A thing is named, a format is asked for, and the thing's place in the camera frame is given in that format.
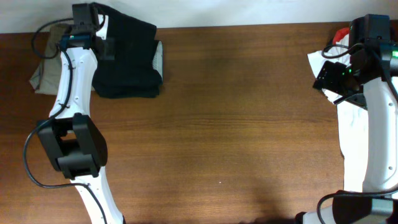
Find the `black shorts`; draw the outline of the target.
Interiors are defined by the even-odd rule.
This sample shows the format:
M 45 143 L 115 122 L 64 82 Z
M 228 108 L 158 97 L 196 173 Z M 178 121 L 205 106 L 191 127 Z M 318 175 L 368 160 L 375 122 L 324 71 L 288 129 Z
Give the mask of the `black shorts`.
M 152 62 L 159 43 L 157 27 L 96 4 L 109 18 L 107 37 L 114 39 L 114 60 L 100 60 L 92 86 L 103 98 L 155 98 L 163 84 Z

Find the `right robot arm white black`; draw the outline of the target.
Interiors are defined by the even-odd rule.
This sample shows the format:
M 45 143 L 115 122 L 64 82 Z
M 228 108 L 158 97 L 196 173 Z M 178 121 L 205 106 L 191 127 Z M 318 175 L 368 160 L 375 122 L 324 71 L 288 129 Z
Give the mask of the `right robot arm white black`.
M 343 188 L 295 223 L 397 222 L 397 39 L 388 16 L 368 14 L 308 55 L 314 89 L 338 110 Z

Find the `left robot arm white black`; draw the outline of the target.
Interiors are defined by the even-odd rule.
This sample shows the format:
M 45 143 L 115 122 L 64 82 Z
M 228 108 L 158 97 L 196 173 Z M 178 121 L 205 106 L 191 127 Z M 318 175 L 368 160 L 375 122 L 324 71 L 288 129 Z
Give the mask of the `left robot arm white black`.
M 33 130 L 54 170 L 77 189 L 92 223 L 125 223 L 106 178 L 108 148 L 90 118 L 91 84 L 98 60 L 114 59 L 108 17 L 93 3 L 72 6 L 73 24 L 56 43 L 62 62 L 57 98 L 49 118 Z

